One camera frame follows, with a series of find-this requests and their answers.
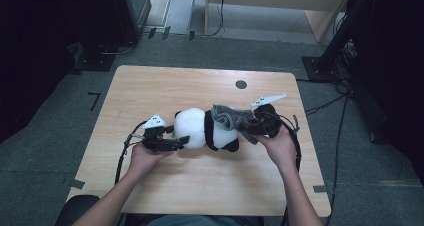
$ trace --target gray carpet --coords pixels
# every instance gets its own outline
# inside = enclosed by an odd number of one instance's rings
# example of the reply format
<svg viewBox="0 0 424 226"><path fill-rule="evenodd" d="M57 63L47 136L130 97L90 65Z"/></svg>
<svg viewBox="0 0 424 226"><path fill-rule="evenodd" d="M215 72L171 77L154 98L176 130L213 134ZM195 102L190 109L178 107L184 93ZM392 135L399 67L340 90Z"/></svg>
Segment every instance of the gray carpet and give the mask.
<svg viewBox="0 0 424 226"><path fill-rule="evenodd" d="M290 72L306 79L301 56L320 56L325 50L320 45L203 37L189 41L177 35L162 40L161 36L144 36L133 50L116 57L110 72L66 76L31 123L0 145L1 225L54 224L69 192L63 182L78 170L119 65ZM340 95L332 84L298 85L305 109ZM101 93L93 111L95 96L88 92ZM340 100L308 117L329 191L342 107ZM331 225L423 225L424 190L410 161L393 146L374 145L368 138L361 111L349 99ZM266 225L279 225L280 220L266 218Z"/></svg>

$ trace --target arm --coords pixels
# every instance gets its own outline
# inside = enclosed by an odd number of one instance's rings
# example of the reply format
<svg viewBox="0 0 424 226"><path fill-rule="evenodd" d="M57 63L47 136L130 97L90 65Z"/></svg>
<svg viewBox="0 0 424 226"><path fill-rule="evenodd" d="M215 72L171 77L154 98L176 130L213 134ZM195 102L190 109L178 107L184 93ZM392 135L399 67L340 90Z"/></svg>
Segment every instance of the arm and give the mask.
<svg viewBox="0 0 424 226"><path fill-rule="evenodd" d="M296 149L285 127L274 138L256 136L277 165L284 181L290 225L322 225L296 169Z"/></svg>
<svg viewBox="0 0 424 226"><path fill-rule="evenodd" d="M154 168L159 160L171 154L172 152L154 154L141 144L135 145L128 172L74 225L113 225L137 183Z"/></svg>

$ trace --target gray cloth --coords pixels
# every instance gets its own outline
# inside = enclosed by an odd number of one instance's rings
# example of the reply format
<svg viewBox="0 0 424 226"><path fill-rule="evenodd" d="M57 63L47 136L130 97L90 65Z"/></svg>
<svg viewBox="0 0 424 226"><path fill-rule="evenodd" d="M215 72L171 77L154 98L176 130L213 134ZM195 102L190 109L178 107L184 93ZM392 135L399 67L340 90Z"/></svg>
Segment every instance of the gray cloth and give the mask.
<svg viewBox="0 0 424 226"><path fill-rule="evenodd" d="M166 215L151 221L147 226L258 226L257 217L228 217L201 215Z"/></svg>
<svg viewBox="0 0 424 226"><path fill-rule="evenodd" d="M254 119L252 110L232 109L224 105L213 105L211 109L212 119L224 125L225 130L236 129L243 137L252 144L257 144L258 140L246 132L245 126L249 125L248 120Z"/></svg>

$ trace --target forearm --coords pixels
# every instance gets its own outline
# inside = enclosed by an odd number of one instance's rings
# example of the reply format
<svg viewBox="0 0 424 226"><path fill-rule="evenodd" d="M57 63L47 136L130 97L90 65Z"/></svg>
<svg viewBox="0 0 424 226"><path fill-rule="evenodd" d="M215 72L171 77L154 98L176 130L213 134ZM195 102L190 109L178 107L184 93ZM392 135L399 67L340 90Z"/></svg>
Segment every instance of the forearm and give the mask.
<svg viewBox="0 0 424 226"><path fill-rule="evenodd" d="M126 174L74 225L113 225L138 181L138 177Z"/></svg>
<svg viewBox="0 0 424 226"><path fill-rule="evenodd" d="M290 225L322 225L306 194L296 167L279 166L284 181Z"/></svg>

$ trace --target black dot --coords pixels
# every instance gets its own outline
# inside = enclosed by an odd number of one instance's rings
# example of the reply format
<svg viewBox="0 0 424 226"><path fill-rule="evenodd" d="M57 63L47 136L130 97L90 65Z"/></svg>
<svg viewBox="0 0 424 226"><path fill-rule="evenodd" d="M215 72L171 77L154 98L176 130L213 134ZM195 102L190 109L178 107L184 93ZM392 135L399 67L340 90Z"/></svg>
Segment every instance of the black dot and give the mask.
<svg viewBox="0 0 424 226"><path fill-rule="evenodd" d="M236 82L236 87L239 89L245 89L247 87L247 83L243 80L239 80Z"/></svg>

